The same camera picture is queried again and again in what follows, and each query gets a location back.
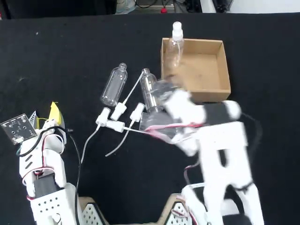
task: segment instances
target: black cable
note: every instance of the black cable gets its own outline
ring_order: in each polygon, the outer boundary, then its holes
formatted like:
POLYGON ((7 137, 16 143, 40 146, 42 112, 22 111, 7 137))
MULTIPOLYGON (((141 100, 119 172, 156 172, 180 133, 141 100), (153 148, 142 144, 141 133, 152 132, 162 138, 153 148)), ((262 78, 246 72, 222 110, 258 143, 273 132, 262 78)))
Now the black cable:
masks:
POLYGON ((60 127, 60 126, 49 127, 49 128, 47 128, 46 130, 43 130, 43 131, 39 134, 39 136, 38 136, 38 138, 37 138, 37 141, 34 143, 34 145, 31 147, 31 149, 29 149, 29 151, 27 151, 27 152, 25 152, 25 153, 23 153, 23 154, 20 154, 20 152, 17 151, 17 152, 16 152, 16 155, 17 155, 18 157, 24 157, 24 156, 27 156, 28 154, 30 154, 30 153, 37 147, 37 145, 39 144, 39 142, 41 141, 42 136, 43 136, 43 133, 45 133, 45 132, 47 132, 47 131, 49 131, 49 130, 52 130, 52 129, 60 129, 60 130, 64 131, 64 132, 67 134, 67 131, 66 131, 64 128, 60 127))
POLYGON ((78 157, 78 163, 79 163, 79 166, 78 166, 78 176, 77 176, 77 184, 76 184, 76 190, 75 190, 75 218, 76 218, 77 225, 80 225, 79 218, 78 218, 77 207, 78 207, 78 185, 79 185, 79 179, 80 179, 81 165, 82 164, 81 164, 81 161, 80 161, 80 153, 79 153, 78 147, 76 145, 75 139, 74 139, 74 137, 70 133, 67 133, 67 134, 69 135, 69 137, 71 138, 71 140, 72 140, 72 142, 73 142, 73 144, 75 146, 77 157, 78 157))
POLYGON ((177 0, 174 0, 174 2, 178 5, 178 7, 180 8, 180 10, 181 10, 183 13, 185 13, 184 10, 183 10, 183 9, 181 8, 181 6, 180 6, 180 5, 183 5, 183 3, 178 2, 177 0))
POLYGON ((146 7, 143 7, 143 6, 140 6, 138 3, 137 3, 137 0, 133 0, 135 2, 135 5, 137 5, 139 8, 149 8, 151 6, 153 6, 155 3, 157 3, 158 0, 154 0, 153 3, 151 3, 150 5, 146 6, 146 7))
POLYGON ((167 6, 167 4, 170 2, 171 0, 168 0, 165 4, 164 4, 164 0, 161 0, 161 4, 163 5, 163 7, 165 8, 167 6))
POLYGON ((5 13, 5 16, 6 16, 6 19, 11 19, 11 13, 9 11, 9 7, 8 7, 8 3, 6 2, 6 0, 1 0, 2 2, 2 5, 3 5, 3 10, 4 10, 4 13, 5 13))
POLYGON ((254 119, 252 116, 250 116, 246 113, 243 113, 243 115, 246 118, 252 120, 255 123, 255 127, 256 127, 256 136, 255 136, 254 140, 252 141, 252 145, 248 148, 249 161, 250 161, 250 164, 252 164, 255 154, 256 154, 256 151, 257 151, 257 147, 263 136, 263 127, 262 127, 260 121, 254 119))

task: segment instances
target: empty plastic bottle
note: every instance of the empty plastic bottle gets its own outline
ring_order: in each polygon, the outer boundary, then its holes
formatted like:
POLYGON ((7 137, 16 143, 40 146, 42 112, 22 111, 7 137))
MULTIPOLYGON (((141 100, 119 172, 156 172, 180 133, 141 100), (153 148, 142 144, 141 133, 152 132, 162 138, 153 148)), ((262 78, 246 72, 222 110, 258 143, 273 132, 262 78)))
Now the empty plastic bottle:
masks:
POLYGON ((108 106, 116 106, 124 84, 127 80, 127 65, 120 63, 119 67, 112 70, 106 87, 101 95, 101 101, 108 106))
POLYGON ((142 70, 142 77, 140 84, 142 88, 142 95, 144 97, 147 112, 159 112, 162 106, 159 104, 158 99, 152 94, 153 85, 157 82, 156 77, 150 73, 150 70, 145 68, 142 70))
POLYGON ((173 23, 172 38, 170 38, 165 56, 164 67, 172 70, 178 67, 183 53, 184 39, 180 22, 173 23))

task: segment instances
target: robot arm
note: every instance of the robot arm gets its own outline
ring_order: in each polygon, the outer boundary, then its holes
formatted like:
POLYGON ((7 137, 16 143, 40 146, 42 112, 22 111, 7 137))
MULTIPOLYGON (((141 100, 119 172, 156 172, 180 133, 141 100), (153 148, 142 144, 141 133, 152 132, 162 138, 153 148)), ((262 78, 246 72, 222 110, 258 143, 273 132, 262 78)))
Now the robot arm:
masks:
MULTIPOLYGON (((20 157, 19 173, 27 189, 33 217, 37 225, 78 225, 75 218, 75 186, 67 183, 65 166, 61 158, 66 144, 63 117, 55 103, 51 105, 49 119, 38 129, 34 113, 2 123, 21 142, 17 152, 20 157)), ((80 224, 82 211, 77 201, 80 224)))
POLYGON ((204 179, 203 201, 198 199, 191 185, 182 190, 191 215, 200 225, 223 225, 226 207, 233 208, 224 203, 225 190, 231 185, 242 200, 246 220, 252 225, 263 225, 258 190, 248 161, 244 125, 237 121, 241 115, 240 106, 233 101, 196 105, 190 100, 189 92, 168 87, 160 81, 153 94, 172 119, 183 124, 203 124, 198 128, 185 127, 174 136, 178 140, 190 134, 191 138, 176 145, 187 156, 199 155, 204 179), (224 151, 225 164, 220 160, 220 151, 224 151))

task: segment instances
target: black table surface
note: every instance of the black table surface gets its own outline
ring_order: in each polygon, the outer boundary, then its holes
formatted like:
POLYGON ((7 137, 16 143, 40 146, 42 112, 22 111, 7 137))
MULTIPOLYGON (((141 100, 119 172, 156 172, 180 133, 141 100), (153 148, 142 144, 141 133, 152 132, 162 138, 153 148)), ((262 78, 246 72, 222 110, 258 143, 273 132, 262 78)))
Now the black table surface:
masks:
MULTIPOLYGON (((263 139, 252 163, 267 225, 297 219, 299 194, 300 14, 124 15, 0 22, 0 121, 38 110, 46 117, 58 102, 82 149, 96 128, 99 96, 110 71, 127 63, 121 99, 141 69, 160 77, 161 38, 181 21, 186 38, 223 40, 232 94, 244 112, 260 120, 263 139)), ((122 121, 143 101, 139 88, 122 121)), ((255 135, 246 125, 249 144, 255 135)), ((116 155, 105 157, 123 134, 103 128, 86 153, 79 188, 99 204, 110 223, 157 221, 171 193, 185 186, 183 168, 194 163, 178 148, 129 134, 116 155)), ((15 148, 0 131, 1 224, 34 224, 18 173, 15 148)), ((78 161, 72 143, 63 154, 67 180, 75 183, 78 161)), ((199 169, 190 173, 201 182, 199 169)))

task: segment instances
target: open cardboard box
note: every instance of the open cardboard box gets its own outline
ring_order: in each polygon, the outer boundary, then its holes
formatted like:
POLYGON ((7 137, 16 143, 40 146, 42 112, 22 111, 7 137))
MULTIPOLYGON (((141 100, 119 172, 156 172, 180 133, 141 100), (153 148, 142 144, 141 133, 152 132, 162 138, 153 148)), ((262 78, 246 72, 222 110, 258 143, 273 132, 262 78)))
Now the open cardboard box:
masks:
POLYGON ((163 38, 161 78, 172 77, 192 93, 196 102, 217 102, 230 95, 230 82, 222 41, 184 39, 180 66, 173 71, 164 67, 164 53, 169 39, 163 38))

